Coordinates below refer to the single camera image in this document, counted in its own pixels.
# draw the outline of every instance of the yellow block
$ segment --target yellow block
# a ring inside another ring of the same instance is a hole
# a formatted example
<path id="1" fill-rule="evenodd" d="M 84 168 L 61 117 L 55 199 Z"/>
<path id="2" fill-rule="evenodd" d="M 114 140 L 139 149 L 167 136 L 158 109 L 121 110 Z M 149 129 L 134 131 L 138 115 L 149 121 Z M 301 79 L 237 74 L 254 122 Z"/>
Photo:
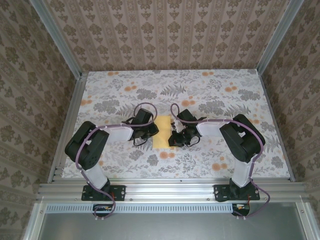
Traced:
<path id="1" fill-rule="evenodd" d="M 169 149 L 168 139 L 171 136 L 171 117 L 157 116 L 154 123 L 159 129 L 159 132 L 154 135 L 153 148 L 154 149 Z"/>

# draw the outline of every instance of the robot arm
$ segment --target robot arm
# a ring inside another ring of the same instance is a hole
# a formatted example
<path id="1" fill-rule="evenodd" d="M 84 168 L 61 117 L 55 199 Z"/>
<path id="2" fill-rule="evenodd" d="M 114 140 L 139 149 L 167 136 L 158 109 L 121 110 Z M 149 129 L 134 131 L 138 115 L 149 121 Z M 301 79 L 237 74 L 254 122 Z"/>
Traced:
<path id="1" fill-rule="evenodd" d="M 203 121 L 205 117 L 197 120 L 187 109 L 180 112 L 177 118 L 184 121 L 182 121 L 182 124 L 185 128 L 181 132 L 172 131 L 168 141 L 170 146 L 183 147 L 187 145 L 189 147 L 191 139 L 194 137 L 200 139 L 202 136 L 222 136 L 236 158 L 230 184 L 217 191 L 219 193 L 216 194 L 217 201 L 248 199 L 248 193 L 252 191 L 255 193 L 256 189 L 250 182 L 250 171 L 253 158 L 261 151 L 261 145 L 251 131 L 240 125 L 245 125 L 256 133 L 263 145 L 265 145 L 266 141 L 243 114 L 238 114 L 233 118 L 233 121 L 238 124 L 234 122 L 225 124 L 223 121 Z"/>
<path id="2" fill-rule="evenodd" d="M 111 125 L 104 130 L 99 129 L 89 138 L 79 155 L 78 163 L 94 187 L 106 193 L 110 190 L 110 181 L 98 164 L 105 145 L 131 140 L 134 142 L 138 138 L 147 141 L 148 138 L 159 132 L 154 123 L 148 126 L 139 126 L 147 124 L 150 118 L 153 118 L 153 114 L 141 108 L 135 117 L 129 118 L 122 124 Z M 76 162 L 81 144 L 95 128 L 96 125 L 92 122 L 84 122 L 66 145 L 64 151 L 73 162 Z"/>

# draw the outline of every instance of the floral patterned surface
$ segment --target floral patterned surface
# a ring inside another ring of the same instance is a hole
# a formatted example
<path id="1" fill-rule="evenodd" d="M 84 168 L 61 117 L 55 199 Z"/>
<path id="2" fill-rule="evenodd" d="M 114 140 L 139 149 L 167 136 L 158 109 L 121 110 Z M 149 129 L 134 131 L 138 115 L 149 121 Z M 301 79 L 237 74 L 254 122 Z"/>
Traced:
<path id="1" fill-rule="evenodd" d="M 170 115 L 170 105 L 189 109 L 197 118 L 232 118 L 244 114 L 263 134 L 266 145 L 254 177 L 289 177 L 282 148 L 255 69 L 153 70 L 90 72 L 75 131 L 84 121 L 117 124 L 141 102 Z M 222 137 L 202 137 L 192 147 L 153 149 L 132 141 L 107 144 L 99 164 L 110 178 L 229 178 L 235 158 Z M 63 177 L 81 177 L 67 159 Z"/>

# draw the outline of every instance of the damask wallpaper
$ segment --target damask wallpaper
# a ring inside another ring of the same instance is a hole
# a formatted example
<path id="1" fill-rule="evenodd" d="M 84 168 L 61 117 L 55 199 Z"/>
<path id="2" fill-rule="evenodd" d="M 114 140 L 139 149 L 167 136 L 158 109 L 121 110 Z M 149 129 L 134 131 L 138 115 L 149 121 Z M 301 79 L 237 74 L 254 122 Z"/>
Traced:
<path id="1" fill-rule="evenodd" d="M 45 0 L 83 71 L 253 69 L 288 0 Z"/>
<path id="2" fill-rule="evenodd" d="M 262 78 L 295 177 L 306 182 L 320 220 L 319 0 L 304 1 Z"/>
<path id="3" fill-rule="evenodd" d="M 28 0 L 0 1 L 0 240 L 17 240 L 47 181 L 75 79 Z"/>

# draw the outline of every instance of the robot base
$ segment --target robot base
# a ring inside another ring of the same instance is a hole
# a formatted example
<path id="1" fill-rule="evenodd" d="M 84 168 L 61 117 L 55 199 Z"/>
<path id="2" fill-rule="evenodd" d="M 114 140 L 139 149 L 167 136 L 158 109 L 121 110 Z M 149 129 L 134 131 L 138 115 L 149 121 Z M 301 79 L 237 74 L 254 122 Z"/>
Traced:
<path id="1" fill-rule="evenodd" d="M 214 185 L 213 189 L 215 200 L 218 202 L 260 200 L 259 190 L 251 182 L 244 187 L 238 187 L 230 179 L 230 184 Z"/>
<path id="2" fill-rule="evenodd" d="M 109 193 L 115 201 L 124 201 L 126 196 L 126 186 L 125 185 L 110 185 L 107 193 Z M 97 192 L 90 185 L 85 185 L 82 190 L 82 201 L 111 201 L 106 195 Z"/>

